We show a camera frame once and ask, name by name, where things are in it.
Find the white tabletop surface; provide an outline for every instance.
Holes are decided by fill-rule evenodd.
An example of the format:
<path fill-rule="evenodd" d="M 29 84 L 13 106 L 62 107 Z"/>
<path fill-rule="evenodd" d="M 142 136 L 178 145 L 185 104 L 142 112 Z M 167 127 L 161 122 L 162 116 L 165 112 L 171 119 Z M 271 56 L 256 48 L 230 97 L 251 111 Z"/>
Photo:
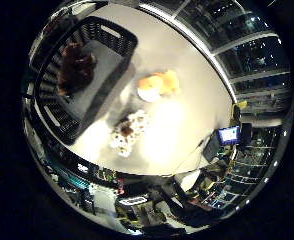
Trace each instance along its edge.
<path fill-rule="evenodd" d="M 228 126 L 232 104 L 209 62 L 174 29 L 137 9 L 109 4 L 91 15 L 123 26 L 139 43 L 93 124 L 67 147 L 90 162 L 131 174 L 170 175 L 207 165 L 196 147 L 214 129 Z M 137 96 L 137 81 L 167 69 L 177 73 L 181 93 L 143 102 Z M 149 128 L 124 158 L 110 148 L 110 133 L 126 112 L 138 109 L 149 114 Z"/>

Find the window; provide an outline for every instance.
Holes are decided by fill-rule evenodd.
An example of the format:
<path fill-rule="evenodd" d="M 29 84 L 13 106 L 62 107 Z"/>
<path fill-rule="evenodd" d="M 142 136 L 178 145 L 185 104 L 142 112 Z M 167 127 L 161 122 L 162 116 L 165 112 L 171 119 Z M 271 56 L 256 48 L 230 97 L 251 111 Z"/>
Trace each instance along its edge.
<path fill-rule="evenodd" d="M 166 13 L 173 14 L 184 0 L 145 0 L 142 2 L 153 5 Z"/>
<path fill-rule="evenodd" d="M 255 167 L 236 163 L 233 167 L 231 173 L 237 176 L 247 177 L 247 178 L 258 178 L 261 169 L 264 167 Z"/>
<path fill-rule="evenodd" d="M 194 30 L 211 50 L 263 26 L 258 19 L 252 22 L 252 17 L 231 0 L 191 1 L 177 19 Z"/>
<path fill-rule="evenodd" d="M 218 55 L 229 78 L 275 69 L 289 69 L 286 55 L 277 37 L 249 41 Z"/>
<path fill-rule="evenodd" d="M 243 183 L 238 183 L 238 182 L 229 180 L 228 186 L 226 186 L 226 189 L 227 189 L 227 191 L 229 191 L 231 193 L 244 194 L 250 186 L 251 185 L 249 185 L 249 184 L 243 184 Z"/>
<path fill-rule="evenodd" d="M 254 128 L 250 146 L 274 147 L 275 140 L 278 139 L 279 136 L 279 130 L 279 128 Z"/>
<path fill-rule="evenodd" d="M 281 74 L 271 77 L 264 77 L 235 83 L 234 89 L 238 94 L 258 92 L 263 90 L 288 88 L 290 87 L 289 74 Z"/>

